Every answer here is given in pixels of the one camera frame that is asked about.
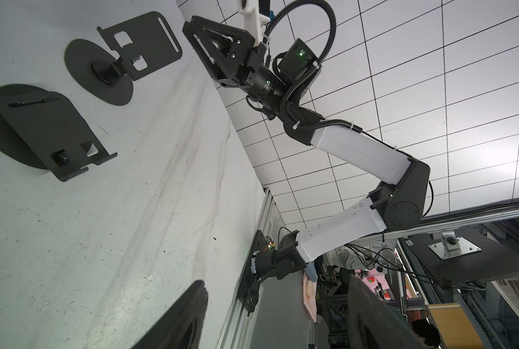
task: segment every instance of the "ceiling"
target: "ceiling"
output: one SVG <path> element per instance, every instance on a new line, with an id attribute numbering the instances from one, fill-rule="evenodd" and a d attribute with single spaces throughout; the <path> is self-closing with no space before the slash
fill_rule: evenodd
<path id="1" fill-rule="evenodd" d="M 519 198 L 519 0 L 327 1 L 337 36 L 303 106 L 353 122 L 430 165 L 430 216 Z M 236 0 L 177 2 L 186 20 L 243 27 Z M 271 0 L 271 10 L 285 3 Z M 302 6 L 271 33 L 271 55 L 296 38 L 319 54 L 328 31 L 321 9 Z M 241 90 L 217 91 L 290 229 L 353 206 L 378 184 L 291 139 L 281 121 L 250 108 Z"/>

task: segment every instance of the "white table surface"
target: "white table surface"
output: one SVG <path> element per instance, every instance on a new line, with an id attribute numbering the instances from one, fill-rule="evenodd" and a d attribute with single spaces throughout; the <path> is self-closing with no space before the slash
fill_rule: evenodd
<path id="1" fill-rule="evenodd" d="M 182 59 L 123 107 L 75 82 L 71 40 L 110 52 L 96 27 L 152 10 Z M 64 94 L 118 152 L 66 183 L 0 152 L 0 348 L 130 348 L 196 279 L 216 344 L 264 194 L 183 22 L 174 0 L 0 0 L 0 86 Z"/>

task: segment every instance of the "metal frame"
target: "metal frame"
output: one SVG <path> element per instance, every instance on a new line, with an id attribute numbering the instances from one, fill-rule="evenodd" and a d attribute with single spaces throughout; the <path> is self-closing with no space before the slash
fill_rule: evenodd
<path id="1" fill-rule="evenodd" d="M 268 235 L 271 231 L 270 217 L 273 214 L 280 215 L 277 206 L 275 205 L 275 201 L 273 200 L 273 195 L 269 188 L 266 188 L 265 198 L 263 199 L 263 205 L 259 214 L 260 216 L 258 217 L 256 231 L 261 230 Z M 252 332 L 256 322 L 256 313 L 249 313 L 246 310 L 244 304 L 242 304 L 238 299 L 237 291 L 238 285 L 236 285 L 233 302 L 230 304 L 227 312 L 227 317 L 221 330 L 219 341 L 215 346 L 216 349 L 241 349 L 249 348 L 250 346 Z M 259 306 L 261 306 L 261 297 L 259 298 L 258 304 L 256 304 L 256 307 Z"/>
<path id="2" fill-rule="evenodd" d="M 448 250 L 443 243 L 431 243 L 428 247 L 442 260 L 464 256 L 480 251 L 480 248 L 471 241 L 460 236 L 457 238 L 459 248 Z"/>
<path id="3" fill-rule="evenodd" d="M 509 207 L 504 210 L 483 214 L 482 216 L 470 217 L 470 218 L 459 218 L 458 220 L 451 220 L 449 222 L 436 223 L 427 226 L 416 227 L 408 230 L 388 232 L 384 234 L 373 234 L 365 237 L 361 237 L 352 241 L 352 243 L 361 246 L 368 246 L 373 243 L 381 243 L 382 241 L 393 240 L 401 237 L 407 237 L 418 234 L 433 233 L 437 231 L 453 230 L 460 227 L 496 222 L 498 220 L 510 220 L 512 218 L 519 217 L 519 208 Z"/>

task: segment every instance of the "pink object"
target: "pink object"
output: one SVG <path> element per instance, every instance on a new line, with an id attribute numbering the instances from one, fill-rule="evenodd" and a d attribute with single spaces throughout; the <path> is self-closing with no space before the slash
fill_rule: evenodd
<path id="1" fill-rule="evenodd" d="M 316 322 L 316 313 L 318 309 L 316 308 L 316 285 L 318 283 L 313 283 L 312 280 L 308 278 L 306 273 L 302 276 L 302 298 L 304 302 L 304 306 L 310 315 L 310 318 L 313 322 Z"/>
<path id="2" fill-rule="evenodd" d="M 386 281 L 386 275 L 383 273 L 378 273 L 374 270 L 370 270 L 370 274 L 362 279 L 362 282 L 370 289 L 370 291 L 374 292 L 375 287 L 378 285 L 378 282 L 382 285 L 384 290 L 389 289 L 389 285 Z"/>

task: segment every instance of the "person's hair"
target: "person's hair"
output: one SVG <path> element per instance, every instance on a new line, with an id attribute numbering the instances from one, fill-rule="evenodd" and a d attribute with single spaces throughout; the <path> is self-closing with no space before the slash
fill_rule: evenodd
<path id="1" fill-rule="evenodd" d="M 411 326 L 417 335 L 424 337 L 425 345 L 437 348 L 441 344 L 440 332 L 426 319 L 415 320 L 411 322 Z"/>

